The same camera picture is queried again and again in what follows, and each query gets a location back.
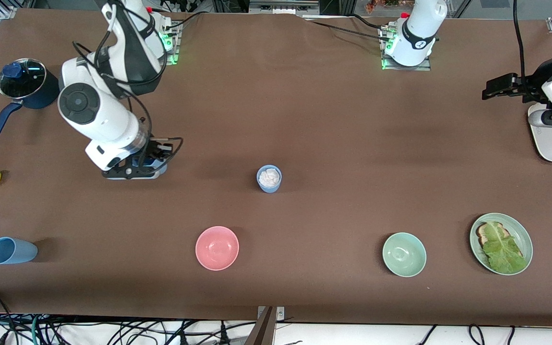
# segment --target pot handle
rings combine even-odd
[[[22,103],[12,102],[9,105],[6,105],[4,109],[0,112],[0,134],[4,126],[6,125],[7,119],[10,117],[10,114],[22,108]]]

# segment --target white powder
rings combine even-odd
[[[259,183],[266,188],[278,186],[278,183],[280,183],[280,174],[278,174],[278,170],[270,168],[262,171],[259,175]]]

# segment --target bread slice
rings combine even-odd
[[[502,223],[497,222],[497,221],[496,221],[496,223],[497,223],[498,229],[502,232],[504,237],[505,238],[509,237],[510,233],[508,232],[508,230],[504,229],[504,225]],[[483,225],[478,227],[478,229],[476,230],[476,235],[478,236],[478,241],[480,242],[481,247],[483,247],[484,244],[487,243],[487,241],[488,241],[487,236],[484,233],[484,229],[486,228],[486,226],[487,226],[487,223],[484,223]],[[521,255],[521,257],[523,257],[523,253],[520,250],[519,250],[519,255]]]

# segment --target green plate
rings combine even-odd
[[[521,250],[521,253],[523,253],[523,258],[528,262],[528,264],[521,271],[517,273],[505,274],[499,273],[489,266],[487,255],[485,255],[483,248],[480,246],[480,241],[478,240],[478,236],[476,234],[476,230],[478,229],[478,227],[480,227],[483,223],[487,223],[488,221],[499,221],[504,225],[504,229],[508,230],[510,235],[515,238],[515,243],[517,243],[517,246]],[[489,269],[489,271],[493,273],[498,273],[498,275],[503,276],[514,276],[525,271],[525,269],[529,267],[530,262],[532,262],[532,256],[534,255],[534,247],[532,246],[532,240],[531,238],[529,238],[528,231],[525,230],[523,225],[521,225],[521,223],[519,223],[517,220],[515,220],[511,216],[506,216],[506,214],[501,213],[483,214],[474,222],[470,230],[470,247],[475,257],[481,264],[483,264],[483,266]]]
[[[427,253],[413,234],[392,234],[383,246],[383,260],[391,272],[400,277],[414,277],[423,271]]]

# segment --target plate with sandwich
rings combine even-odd
[[[474,222],[470,246],[483,266],[504,276],[525,271],[534,255],[527,230],[514,218],[501,213],[484,214]]]

